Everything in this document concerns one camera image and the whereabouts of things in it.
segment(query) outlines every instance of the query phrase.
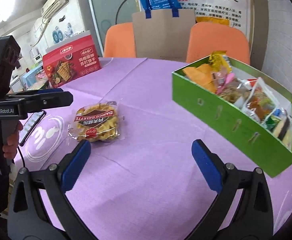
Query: human hand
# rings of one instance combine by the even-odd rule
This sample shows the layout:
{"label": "human hand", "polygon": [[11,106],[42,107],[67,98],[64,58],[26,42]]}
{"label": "human hand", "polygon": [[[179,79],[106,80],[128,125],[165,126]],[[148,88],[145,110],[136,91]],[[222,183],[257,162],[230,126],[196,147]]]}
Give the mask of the human hand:
{"label": "human hand", "polygon": [[4,157],[7,159],[14,159],[17,154],[17,146],[19,145],[19,131],[23,129],[21,122],[18,122],[15,132],[8,136],[7,145],[3,146]]}

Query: red cracker box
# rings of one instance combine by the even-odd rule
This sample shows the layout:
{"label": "red cracker box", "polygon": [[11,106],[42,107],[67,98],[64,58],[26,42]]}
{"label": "red cracker box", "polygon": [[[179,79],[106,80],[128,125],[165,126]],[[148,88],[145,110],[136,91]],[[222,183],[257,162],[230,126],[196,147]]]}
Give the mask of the red cracker box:
{"label": "red cracker box", "polygon": [[89,32],[56,44],[43,56],[43,69],[54,88],[101,69]]}

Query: packaged snack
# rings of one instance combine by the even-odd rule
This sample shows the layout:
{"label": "packaged snack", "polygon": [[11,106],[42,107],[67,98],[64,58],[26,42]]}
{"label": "packaged snack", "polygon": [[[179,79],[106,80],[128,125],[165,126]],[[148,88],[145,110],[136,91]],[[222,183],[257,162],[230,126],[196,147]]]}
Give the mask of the packaged snack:
{"label": "packaged snack", "polygon": [[267,88],[262,78],[258,78],[248,99],[244,103],[242,111],[264,124],[278,107],[278,100]]}
{"label": "packaged snack", "polygon": [[281,115],[281,121],[273,130],[273,136],[277,137],[283,142],[289,149],[292,146],[292,118],[285,114]]}
{"label": "packaged snack", "polygon": [[221,89],[224,86],[227,78],[226,68],[222,67],[219,72],[213,72],[212,75],[215,87],[217,88],[217,90]]}
{"label": "packaged snack", "polygon": [[120,135],[119,121],[117,102],[85,106],[77,111],[69,134],[78,141],[114,141]]}
{"label": "packaged snack", "polygon": [[234,104],[238,108],[242,108],[249,95],[250,91],[237,78],[226,84],[222,92],[219,94],[221,98]]}
{"label": "packaged snack", "polygon": [[238,79],[248,90],[252,90],[258,79]]}
{"label": "packaged snack", "polygon": [[281,119],[278,116],[272,114],[266,121],[267,129],[272,132],[280,121]]}
{"label": "packaged snack", "polygon": [[217,88],[214,85],[213,76],[211,72],[208,73],[208,66],[203,66],[202,68],[198,67],[187,67],[183,69],[183,72],[187,77],[196,84],[206,88],[212,93],[216,93]]}
{"label": "packaged snack", "polygon": [[225,76],[225,82],[222,84],[222,86],[219,86],[217,89],[216,94],[220,94],[224,88],[226,87],[227,84],[229,84],[230,82],[232,82],[234,79],[236,78],[234,73],[229,73]]}
{"label": "packaged snack", "polygon": [[278,116],[279,118],[283,118],[283,117],[286,116],[285,109],[283,109],[283,108],[277,108],[275,110],[275,112],[273,113],[273,115]]}
{"label": "packaged snack", "polygon": [[229,58],[226,56],[226,51],[214,51],[209,56],[209,63],[214,72],[220,72],[223,67],[226,68],[227,74],[232,71]]}
{"label": "packaged snack", "polygon": [[62,41],[47,51],[43,69],[53,88],[102,69],[90,32]]}

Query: green box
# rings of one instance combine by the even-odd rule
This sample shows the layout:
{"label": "green box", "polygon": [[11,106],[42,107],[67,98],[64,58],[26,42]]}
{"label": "green box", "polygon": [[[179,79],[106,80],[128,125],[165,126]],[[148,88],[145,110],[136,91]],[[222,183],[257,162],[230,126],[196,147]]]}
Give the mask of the green box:
{"label": "green box", "polygon": [[[205,57],[172,73],[173,100],[208,124],[261,167],[270,177],[275,177],[292,164],[290,151],[271,132],[236,106],[211,93],[185,77],[186,67],[208,63]],[[249,75],[261,77],[265,83],[281,94],[292,111],[292,93],[261,71],[230,58],[230,63]]]}

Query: screw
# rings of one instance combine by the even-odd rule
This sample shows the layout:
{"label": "screw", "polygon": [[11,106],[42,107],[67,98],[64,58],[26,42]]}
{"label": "screw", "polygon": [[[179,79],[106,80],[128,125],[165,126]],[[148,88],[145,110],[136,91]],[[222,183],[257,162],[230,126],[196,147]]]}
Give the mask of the screw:
{"label": "screw", "polygon": [[19,174],[24,174],[25,172],[27,172],[27,168],[23,167],[19,170]]}
{"label": "screw", "polygon": [[233,170],[235,168],[235,165],[233,165],[232,163],[226,163],[226,168],[227,170]]}
{"label": "screw", "polygon": [[56,169],[57,169],[57,164],[55,164],[55,163],[51,164],[51,165],[48,167],[48,169],[49,169],[50,171],[54,171],[54,170],[56,170]]}
{"label": "screw", "polygon": [[257,168],[257,169],[256,169],[256,172],[257,172],[258,174],[262,174],[262,173],[263,173],[263,170],[262,170],[261,168]]}

